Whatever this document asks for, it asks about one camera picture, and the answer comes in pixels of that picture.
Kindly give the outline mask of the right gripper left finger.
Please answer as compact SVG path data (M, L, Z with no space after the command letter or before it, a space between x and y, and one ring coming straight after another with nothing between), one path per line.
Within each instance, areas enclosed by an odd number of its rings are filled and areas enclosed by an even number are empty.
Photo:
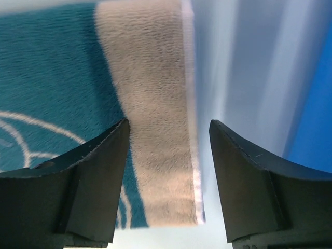
M130 125L32 169L1 174L1 248L106 248L113 241Z

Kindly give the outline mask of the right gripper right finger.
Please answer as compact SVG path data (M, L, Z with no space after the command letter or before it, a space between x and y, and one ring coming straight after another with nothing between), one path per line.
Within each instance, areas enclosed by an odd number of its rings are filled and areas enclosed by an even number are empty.
M331 174L281 158L218 120L209 128L233 248L331 248Z

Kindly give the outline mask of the Doraemon teal beige towel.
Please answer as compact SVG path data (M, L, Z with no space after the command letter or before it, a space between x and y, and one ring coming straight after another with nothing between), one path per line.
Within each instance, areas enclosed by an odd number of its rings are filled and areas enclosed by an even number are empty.
M127 119L122 229L205 221L190 1L1 15L1 171L56 161Z

